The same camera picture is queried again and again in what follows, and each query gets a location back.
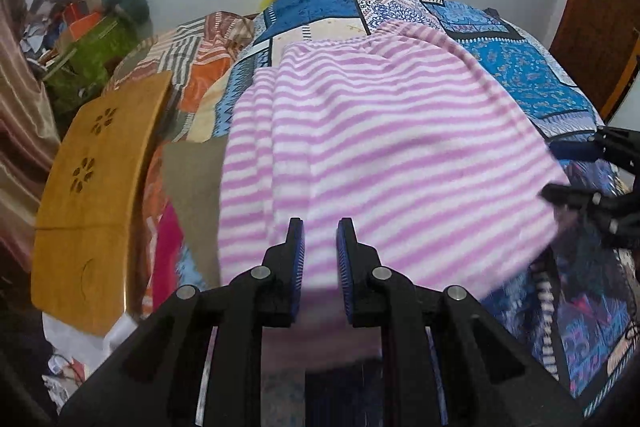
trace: red cloth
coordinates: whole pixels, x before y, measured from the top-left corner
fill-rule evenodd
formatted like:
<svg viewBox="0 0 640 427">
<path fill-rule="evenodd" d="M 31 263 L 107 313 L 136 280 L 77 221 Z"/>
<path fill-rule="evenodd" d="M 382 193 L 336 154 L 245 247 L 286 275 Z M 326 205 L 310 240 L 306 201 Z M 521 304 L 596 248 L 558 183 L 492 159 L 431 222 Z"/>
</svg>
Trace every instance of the red cloth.
<svg viewBox="0 0 640 427">
<path fill-rule="evenodd" d="M 152 275 L 154 311 L 175 291 L 177 275 L 175 263 L 182 246 L 182 230 L 174 206 L 167 203 L 158 224 L 158 246 Z"/>
<path fill-rule="evenodd" d="M 71 26 L 74 22 L 87 15 L 89 14 L 86 12 L 86 4 L 84 4 L 84 9 L 82 9 L 82 3 L 72 3 L 62 11 L 62 20 L 67 26 Z"/>
</svg>

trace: green bag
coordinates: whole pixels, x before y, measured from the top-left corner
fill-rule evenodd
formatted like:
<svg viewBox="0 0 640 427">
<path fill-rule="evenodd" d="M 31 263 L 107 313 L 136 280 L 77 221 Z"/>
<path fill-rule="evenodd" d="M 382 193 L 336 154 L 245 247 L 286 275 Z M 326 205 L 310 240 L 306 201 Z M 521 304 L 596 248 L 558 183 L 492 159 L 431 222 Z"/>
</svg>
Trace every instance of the green bag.
<svg viewBox="0 0 640 427">
<path fill-rule="evenodd" d="M 56 59 L 43 82 L 60 137 L 82 104 L 100 96 L 110 77 L 105 64 L 126 57 L 137 44 L 129 23 L 107 16 Z"/>
</svg>

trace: bed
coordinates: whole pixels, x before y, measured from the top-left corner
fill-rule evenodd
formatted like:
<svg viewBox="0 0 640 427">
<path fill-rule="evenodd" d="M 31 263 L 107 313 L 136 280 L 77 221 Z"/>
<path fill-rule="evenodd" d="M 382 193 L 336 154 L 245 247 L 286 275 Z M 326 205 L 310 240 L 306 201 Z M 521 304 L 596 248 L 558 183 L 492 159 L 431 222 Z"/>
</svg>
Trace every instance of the bed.
<svg viewBox="0 0 640 427">
<path fill-rule="evenodd" d="M 493 9 L 447 0 L 276 0 L 255 16 L 216 12 L 178 26 L 142 42 L 106 87 L 173 72 L 140 217 L 148 276 L 143 315 L 179 285 L 220 284 L 216 238 L 222 161 L 234 103 L 251 85 L 254 71 L 277 65 L 290 42 L 362 36 L 392 19 L 431 25 L 459 42 L 504 86 L 547 142 L 586 140 L 602 124 L 549 52 Z M 573 185 L 610 194 L 623 190 L 606 162 L 562 166 Z M 634 272 L 627 251 L 604 248 L 590 223 L 580 220 L 482 304 L 589 417 L 636 349 L 630 334 L 640 296 Z M 369 422 L 380 417 L 380 374 L 380 363 L 368 360 L 306 375 L 269 375 L 263 393 L 277 396 L 280 405 L 263 410 L 263 424 L 302 425 L 306 393 L 308 425 L 319 425 L 315 413 L 327 403 L 340 425 L 364 425 L 365 417 Z M 352 381 L 359 384 L 335 386 Z M 339 392 L 327 395 L 328 383 Z"/>
</svg>

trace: blue patterned bedsheet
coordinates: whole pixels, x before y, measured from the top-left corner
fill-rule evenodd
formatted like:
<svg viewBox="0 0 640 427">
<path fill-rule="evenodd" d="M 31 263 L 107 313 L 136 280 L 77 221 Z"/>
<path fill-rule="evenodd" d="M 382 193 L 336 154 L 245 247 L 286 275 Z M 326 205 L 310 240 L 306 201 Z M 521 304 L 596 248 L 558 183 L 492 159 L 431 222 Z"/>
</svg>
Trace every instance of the blue patterned bedsheet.
<svg viewBox="0 0 640 427">
<path fill-rule="evenodd" d="M 276 65 L 288 42 L 370 34 L 389 19 L 427 24 L 459 42 L 547 141 L 584 140 L 602 123 L 549 52 L 494 10 L 447 0 L 276 0 L 257 16 L 254 42 L 230 72 L 216 105 L 212 136 L 228 133 L 233 105 L 251 85 L 255 68 Z M 565 162 L 564 167 L 572 184 L 616 190 L 614 172 L 605 162 Z M 601 402 L 636 347 L 623 334 L 636 305 L 618 254 L 604 248 L 582 221 L 483 304 L 573 394 L 585 416 Z M 311 389 L 310 378 L 315 377 L 306 377 Z M 306 399 L 309 411 L 315 399 Z"/>
</svg>

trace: yellow wooden board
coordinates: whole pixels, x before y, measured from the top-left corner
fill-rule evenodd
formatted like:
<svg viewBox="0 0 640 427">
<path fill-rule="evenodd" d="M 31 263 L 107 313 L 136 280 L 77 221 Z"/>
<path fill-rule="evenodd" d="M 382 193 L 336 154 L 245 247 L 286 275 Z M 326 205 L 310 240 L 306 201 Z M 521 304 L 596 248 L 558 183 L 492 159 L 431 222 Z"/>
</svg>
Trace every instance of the yellow wooden board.
<svg viewBox="0 0 640 427">
<path fill-rule="evenodd" d="M 31 300 L 48 314 L 104 335 L 134 291 L 134 210 L 171 72 L 84 105 L 47 180 L 36 218 Z"/>
</svg>

